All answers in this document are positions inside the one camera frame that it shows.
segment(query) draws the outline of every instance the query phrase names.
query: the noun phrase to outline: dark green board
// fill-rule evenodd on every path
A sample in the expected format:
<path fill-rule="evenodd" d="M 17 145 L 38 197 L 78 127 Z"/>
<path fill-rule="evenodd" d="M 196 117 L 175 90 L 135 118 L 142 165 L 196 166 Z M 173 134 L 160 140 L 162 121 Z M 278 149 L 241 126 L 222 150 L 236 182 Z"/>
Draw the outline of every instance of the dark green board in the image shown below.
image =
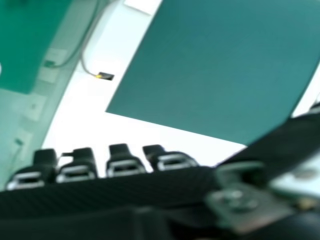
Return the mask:
<path fill-rule="evenodd" d="M 248 144 L 320 56 L 318 0 L 163 0 L 108 112 Z"/>
<path fill-rule="evenodd" d="M 71 1 L 0 0 L 0 88 L 24 94 L 32 90 Z"/>

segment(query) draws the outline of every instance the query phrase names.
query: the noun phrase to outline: wire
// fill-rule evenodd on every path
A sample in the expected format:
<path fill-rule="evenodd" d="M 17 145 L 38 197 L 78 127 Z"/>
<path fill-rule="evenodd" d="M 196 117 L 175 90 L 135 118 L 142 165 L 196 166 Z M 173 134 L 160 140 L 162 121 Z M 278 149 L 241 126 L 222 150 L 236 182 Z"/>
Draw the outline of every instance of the wire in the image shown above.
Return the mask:
<path fill-rule="evenodd" d="M 80 63 L 81 63 L 81 66 L 83 68 L 83 70 L 91 75 L 91 76 L 94 76 L 95 78 L 101 78 L 101 75 L 99 74 L 94 74 L 92 72 L 90 72 L 87 68 L 87 65 L 85 63 L 85 60 L 84 60 L 84 52 L 88 46 L 88 43 L 93 35 L 93 32 L 95 30 L 95 28 L 97 27 L 99 21 L 101 20 L 105 10 L 109 7 L 109 4 L 112 3 L 114 0 L 109 0 L 109 3 L 101 10 L 99 11 L 99 5 L 101 3 L 101 0 L 97 0 L 96 1 L 96 5 L 95 5 L 95 8 L 94 8 L 94 11 L 93 11 L 93 15 L 92 15 L 92 18 L 85 30 L 85 34 L 83 35 L 81 41 L 79 42 L 79 44 L 76 46 L 75 50 L 73 51 L 73 53 L 68 57 L 68 59 L 60 64 L 60 65 L 53 65 L 53 66 L 50 66 L 50 68 L 53 68 L 53 69 L 57 69 L 57 68 L 62 68 L 64 67 L 66 64 L 68 64 L 68 62 L 70 60 L 72 60 L 74 58 L 74 56 L 76 55 L 76 53 L 78 52 L 78 49 L 80 48 Z"/>

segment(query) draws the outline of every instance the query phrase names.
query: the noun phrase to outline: cable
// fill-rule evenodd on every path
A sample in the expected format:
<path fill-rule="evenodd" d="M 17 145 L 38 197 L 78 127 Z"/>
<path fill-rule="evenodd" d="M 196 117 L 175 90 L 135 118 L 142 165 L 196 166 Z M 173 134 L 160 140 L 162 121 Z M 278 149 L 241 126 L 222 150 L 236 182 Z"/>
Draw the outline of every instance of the cable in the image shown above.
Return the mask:
<path fill-rule="evenodd" d="M 108 8 L 109 4 L 112 3 L 114 0 L 109 0 L 109 3 L 100 11 L 98 12 L 99 10 L 99 5 L 101 3 L 100 0 L 97 0 L 96 1 L 96 5 L 95 5 L 95 8 L 94 8 L 94 12 L 93 12 L 93 16 L 90 20 L 90 23 L 88 24 L 86 30 L 85 30 L 85 34 L 83 35 L 81 41 L 79 42 L 79 44 L 77 45 L 77 47 L 75 48 L 75 50 L 73 51 L 73 53 L 68 57 L 68 59 L 60 64 L 60 65 L 52 65 L 50 66 L 50 68 L 53 68 L 53 69 L 56 69 L 56 68 L 62 68 L 64 67 L 75 55 L 76 53 L 78 52 L 78 49 L 80 48 L 80 63 L 82 65 L 82 68 L 83 70 L 91 75 L 91 76 L 94 76 L 95 78 L 101 78 L 102 76 L 99 75 L 99 74 L 94 74 L 92 72 L 90 72 L 87 68 L 87 65 L 85 63 L 85 60 L 84 60 L 84 52 L 88 46 L 88 43 L 92 37 L 92 34 L 96 28 L 96 26 L 98 25 L 99 21 L 101 20 L 105 10 Z"/>

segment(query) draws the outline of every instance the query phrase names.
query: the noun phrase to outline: black robotic finger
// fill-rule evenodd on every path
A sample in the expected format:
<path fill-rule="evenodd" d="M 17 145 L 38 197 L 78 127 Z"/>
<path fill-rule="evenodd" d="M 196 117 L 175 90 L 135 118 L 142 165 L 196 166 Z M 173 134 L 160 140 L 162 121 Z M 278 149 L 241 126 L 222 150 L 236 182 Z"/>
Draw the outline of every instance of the black robotic finger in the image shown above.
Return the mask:
<path fill-rule="evenodd" d="M 167 171 L 198 166 L 196 160 L 189 155 L 180 151 L 167 152 L 161 145 L 144 146 L 143 152 L 155 171 Z"/>
<path fill-rule="evenodd" d="M 12 175 L 6 189 L 32 189 L 54 183 L 57 155 L 54 149 L 38 150 L 33 156 L 33 165 L 18 170 Z"/>
<path fill-rule="evenodd" d="M 98 177 L 94 153 L 90 147 L 75 149 L 62 156 L 73 157 L 73 160 L 60 168 L 55 179 L 57 183 L 93 180 Z"/>
<path fill-rule="evenodd" d="M 108 177 L 123 177 L 146 173 L 146 169 L 140 159 L 133 156 L 127 144 L 109 146 L 110 159 L 106 163 Z"/>

